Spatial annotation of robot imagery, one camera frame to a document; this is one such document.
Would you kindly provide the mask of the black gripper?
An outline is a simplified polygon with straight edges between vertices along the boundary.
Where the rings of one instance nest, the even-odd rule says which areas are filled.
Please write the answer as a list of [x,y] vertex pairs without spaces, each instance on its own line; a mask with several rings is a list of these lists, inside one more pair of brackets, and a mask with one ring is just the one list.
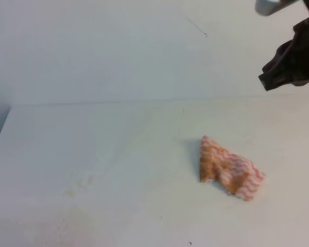
[[259,75],[266,91],[292,84],[309,83],[309,18],[293,27],[294,36],[279,46],[274,57],[262,68]]

